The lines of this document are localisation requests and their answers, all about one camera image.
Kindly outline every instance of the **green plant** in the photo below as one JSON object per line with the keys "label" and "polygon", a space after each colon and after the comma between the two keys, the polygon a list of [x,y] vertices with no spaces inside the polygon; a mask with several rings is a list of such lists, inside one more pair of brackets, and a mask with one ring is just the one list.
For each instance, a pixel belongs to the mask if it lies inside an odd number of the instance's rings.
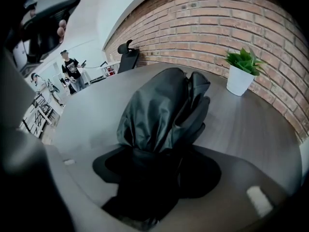
{"label": "green plant", "polygon": [[246,52],[246,50],[242,48],[240,54],[228,52],[225,60],[230,65],[233,65],[251,75],[260,75],[261,71],[265,72],[259,65],[264,62],[257,60],[256,55],[251,48],[250,52]]}

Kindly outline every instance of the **round desk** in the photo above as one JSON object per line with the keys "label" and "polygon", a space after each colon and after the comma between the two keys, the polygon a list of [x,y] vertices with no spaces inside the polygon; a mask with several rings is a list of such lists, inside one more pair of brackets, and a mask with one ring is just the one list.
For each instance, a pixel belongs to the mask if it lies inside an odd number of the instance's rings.
{"label": "round desk", "polygon": [[[118,143],[116,130],[132,94],[163,69],[158,63],[133,69],[95,83],[68,101],[53,144],[64,158],[91,148]],[[192,68],[177,66],[190,76]],[[195,145],[251,162],[293,194],[301,183],[301,157],[292,126],[270,104],[251,91],[242,97],[226,89],[227,80],[203,72],[211,82],[206,128]]]}
{"label": "round desk", "polygon": [[[68,101],[53,140],[57,149],[49,147],[47,154],[77,228],[137,231],[100,209],[116,195],[118,185],[102,181],[94,173],[92,162],[119,147],[115,145],[116,130],[132,94],[170,67],[176,66],[158,63],[117,74]],[[177,67],[188,76],[197,71]],[[300,187],[301,158],[292,126],[252,92],[235,96],[225,88],[226,79],[200,72],[211,82],[206,93],[211,103],[204,121],[206,128],[194,144],[203,147],[197,151],[219,164],[222,177],[204,197],[179,200],[154,232],[237,231],[259,219],[246,196],[250,186],[260,186],[275,205]],[[61,160],[66,159],[76,163],[64,166]]]}

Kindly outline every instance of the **red brick wall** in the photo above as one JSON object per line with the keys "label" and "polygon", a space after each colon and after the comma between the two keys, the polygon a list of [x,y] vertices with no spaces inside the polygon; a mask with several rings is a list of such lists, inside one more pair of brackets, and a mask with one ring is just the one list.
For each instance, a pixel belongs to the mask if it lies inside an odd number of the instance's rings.
{"label": "red brick wall", "polygon": [[275,0],[147,0],[109,40],[108,58],[132,39],[139,65],[168,62],[225,78],[226,51],[251,47],[267,62],[250,90],[272,104],[301,140],[309,134],[309,50],[293,18]]}

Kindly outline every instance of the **graphic t-shirt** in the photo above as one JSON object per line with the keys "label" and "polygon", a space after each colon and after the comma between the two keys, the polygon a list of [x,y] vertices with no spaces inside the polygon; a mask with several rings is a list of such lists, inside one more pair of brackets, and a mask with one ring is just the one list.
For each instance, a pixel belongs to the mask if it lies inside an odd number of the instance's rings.
{"label": "graphic t-shirt", "polygon": [[69,77],[73,77],[74,79],[77,79],[81,76],[79,71],[77,70],[78,61],[76,59],[69,59],[68,62],[64,61],[64,64],[62,65],[62,72],[68,73]]}

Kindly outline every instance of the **potted plant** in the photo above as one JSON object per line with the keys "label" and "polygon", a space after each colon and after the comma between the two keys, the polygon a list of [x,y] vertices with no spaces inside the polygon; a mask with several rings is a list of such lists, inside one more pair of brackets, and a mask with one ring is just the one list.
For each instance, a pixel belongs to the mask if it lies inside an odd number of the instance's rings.
{"label": "potted plant", "polygon": [[225,60],[231,65],[226,88],[238,96],[247,90],[254,77],[260,75],[261,70],[264,71],[259,65],[264,62],[257,60],[252,49],[246,52],[243,48],[240,54],[228,52]]}

